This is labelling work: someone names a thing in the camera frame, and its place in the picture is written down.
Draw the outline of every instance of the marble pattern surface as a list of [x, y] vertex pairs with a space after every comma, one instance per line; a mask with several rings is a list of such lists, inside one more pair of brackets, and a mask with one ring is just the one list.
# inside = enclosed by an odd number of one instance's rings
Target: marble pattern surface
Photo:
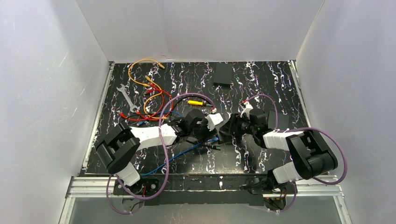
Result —
[[[197, 92], [212, 98], [223, 117], [228, 119], [233, 112], [241, 112], [240, 102], [258, 93], [270, 95], [276, 102], [279, 113], [288, 114], [290, 117], [289, 128], [307, 126], [306, 119], [297, 94], [296, 86], [291, 76], [287, 62], [235, 62], [233, 65], [233, 79], [230, 87], [213, 86], [215, 63], [163, 63], [164, 70], [154, 63], [137, 64], [132, 69], [132, 76], [143, 82], [145, 75], [150, 76], [162, 89], [168, 91], [173, 97], [187, 92]], [[127, 64], [116, 64], [110, 80], [106, 99], [104, 102], [96, 137], [108, 133], [122, 118], [119, 112], [128, 113], [129, 108], [122, 93], [116, 90], [124, 84], [127, 93], [135, 105], [143, 111], [144, 101], [152, 94], [145, 94], [146, 88], [132, 82], [128, 77]], [[149, 111], [156, 111], [161, 100], [151, 101], [146, 107]], [[263, 109], [265, 112], [274, 111], [272, 103], [264, 98], [251, 101], [253, 107]], [[175, 109], [180, 114], [186, 114], [193, 106], [186, 101], [180, 103]], [[208, 111], [209, 108], [196, 107]], [[145, 126], [156, 126], [158, 122], [152, 121]], [[170, 146], [169, 157], [184, 151], [191, 144], [181, 143]], [[132, 163], [141, 174], [147, 173], [164, 163], [162, 147], [146, 148], [137, 152]], [[178, 157], [170, 163], [170, 173], [178, 174], [264, 174], [290, 161], [290, 154], [278, 149], [265, 149], [257, 146], [253, 138], [244, 135], [241, 142], [221, 145], [221, 150], [210, 150], [205, 147], [197, 148], [185, 155]], [[90, 152], [87, 174], [106, 174], [106, 169], [101, 163], [95, 150]]]

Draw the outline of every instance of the yellow screwdriver handle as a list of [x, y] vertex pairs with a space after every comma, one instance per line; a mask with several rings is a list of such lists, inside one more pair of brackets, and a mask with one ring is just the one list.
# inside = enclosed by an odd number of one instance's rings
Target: yellow screwdriver handle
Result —
[[198, 102], [198, 101], [194, 101], [194, 100], [189, 100], [187, 101], [188, 104], [190, 105], [197, 105], [197, 106], [203, 106], [204, 102]]

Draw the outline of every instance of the robotic arm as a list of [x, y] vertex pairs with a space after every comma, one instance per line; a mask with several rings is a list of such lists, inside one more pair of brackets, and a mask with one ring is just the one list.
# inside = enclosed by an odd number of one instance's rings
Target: robotic arm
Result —
[[[193, 109], [185, 117], [161, 126], [167, 146], [181, 143], [189, 137], [205, 142], [217, 134], [215, 126], [223, 121], [219, 113], [205, 116]], [[141, 178], [130, 162], [136, 151], [162, 145], [158, 127], [129, 127], [125, 122], [116, 125], [95, 144], [95, 150], [109, 174], [118, 175], [125, 185], [132, 186]]]
[[258, 183], [251, 186], [242, 186], [242, 189], [255, 186], [271, 190], [286, 182], [308, 180], [337, 168], [337, 159], [319, 132], [274, 131], [268, 128], [263, 110], [253, 109], [249, 102], [243, 106], [242, 113], [232, 114], [220, 131], [237, 139], [250, 134], [260, 147], [290, 151], [293, 161], [268, 171], [266, 179], [257, 180]]

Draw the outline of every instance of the yellow cable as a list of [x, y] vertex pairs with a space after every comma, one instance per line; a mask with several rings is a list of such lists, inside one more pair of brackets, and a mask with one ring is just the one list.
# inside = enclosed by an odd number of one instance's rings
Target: yellow cable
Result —
[[[153, 62], [157, 63], [158, 66], [160, 66], [160, 67], [163, 68], [163, 69], [165, 69], [165, 66], [163, 66], [161, 63], [159, 63], [158, 61], [156, 61], [156, 60], [154, 60], [154, 59], [145, 58], [145, 59], [141, 59], [141, 60], [139, 60], [139, 61], [133, 63], [133, 64], [129, 67], [129, 69], [128, 69], [128, 76], [129, 76], [129, 78], [130, 78], [132, 81], [134, 81], [135, 83], [140, 84], [140, 85], [142, 85], [142, 86], [145, 86], [145, 87], [148, 87], [148, 88], [149, 88], [149, 87], [151, 87], [149, 84], [138, 82], [138, 81], [134, 80], [134, 79], [132, 78], [132, 76], [131, 76], [132, 67], [133, 67], [136, 63], [139, 63], [139, 62], [142, 62], [142, 61], [153, 61]], [[146, 79], [147, 79], [149, 82], [151, 82], [152, 84], [154, 84], [158, 89], [162, 90], [162, 89], [160, 88], [159, 85], [157, 85], [155, 82], [153, 82], [153, 80], [151, 80], [150, 77], [148, 77], [148, 76], [145, 76], [145, 77], [146, 77]], [[161, 94], [162, 94], [162, 92], [160, 92], [160, 93], [158, 93], [158, 94], [156, 94], [156, 95], [153, 95], [153, 96], [149, 97], [149, 98], [146, 100], [146, 102], [144, 102], [143, 109], [144, 109], [144, 112], [145, 112], [145, 113], [148, 113], [148, 112], [146, 111], [146, 104], [147, 104], [147, 102], [149, 102], [149, 101], [152, 100], [154, 97], [157, 97], [157, 96], [159, 96], [159, 95], [161, 95]]]

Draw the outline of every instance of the metal frame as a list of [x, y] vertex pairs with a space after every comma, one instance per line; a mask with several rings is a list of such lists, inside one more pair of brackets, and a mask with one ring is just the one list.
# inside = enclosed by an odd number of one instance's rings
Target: metal frame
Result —
[[[295, 61], [290, 60], [288, 61], [290, 70], [292, 73], [293, 80], [296, 84], [297, 87], [297, 94], [300, 98], [301, 105], [305, 114], [305, 118], [307, 120], [308, 126], [311, 126], [306, 108], [305, 108], [305, 103], [303, 96], [301, 94], [301, 87], [300, 83], [298, 80], [298, 74], [296, 70], [296, 65]], [[86, 168], [87, 163], [88, 163], [88, 157], [89, 153], [92, 148], [92, 142], [96, 134], [96, 129], [99, 123], [100, 119], [100, 113], [103, 107], [103, 103], [106, 97], [107, 89], [110, 83], [110, 78], [112, 76], [112, 72], [114, 69], [114, 62], [111, 63], [110, 65], [110, 70], [107, 74], [107, 79], [105, 82], [105, 86], [102, 91], [102, 95], [100, 98], [99, 106], [98, 106], [98, 111], [96, 114], [95, 118], [95, 123], [92, 129], [92, 134], [90, 138], [90, 144], [88, 146], [87, 152], [85, 154], [84, 158], [84, 163], [83, 163], [83, 168]], [[107, 181], [109, 177], [73, 177], [69, 186], [69, 189], [66, 194], [66, 200], [64, 204], [64, 209], [62, 211], [59, 223], [60, 224], [68, 224], [71, 218], [71, 214], [73, 211], [75, 199], [77, 197], [106, 197], [106, 186], [107, 186]], [[335, 175], [320, 175], [318, 176], [319, 179], [328, 181], [328, 182], [333, 182], [337, 180], [337, 176]], [[115, 177], [112, 177], [110, 180], [110, 186], [115, 185]], [[315, 181], [313, 179], [311, 180], [300, 180], [296, 182], [298, 194], [297, 196], [333, 196], [334, 198], [334, 203], [337, 207], [337, 211], [339, 213], [339, 217], [341, 220], [342, 224], [351, 224], [351, 219], [349, 217], [349, 213], [347, 211], [347, 207], [345, 206], [344, 202], [344, 193], [342, 191], [342, 188], [339, 184], [337, 185], [326, 185], [322, 184], [318, 181]], [[113, 195], [113, 187], [109, 188], [109, 196], [110, 197], [132, 197], [132, 196], [118, 196], [118, 195]], [[264, 194], [263, 197], [278, 197], [278, 195], [274, 194]], [[288, 194], [287, 197], [293, 197], [293, 194]]]

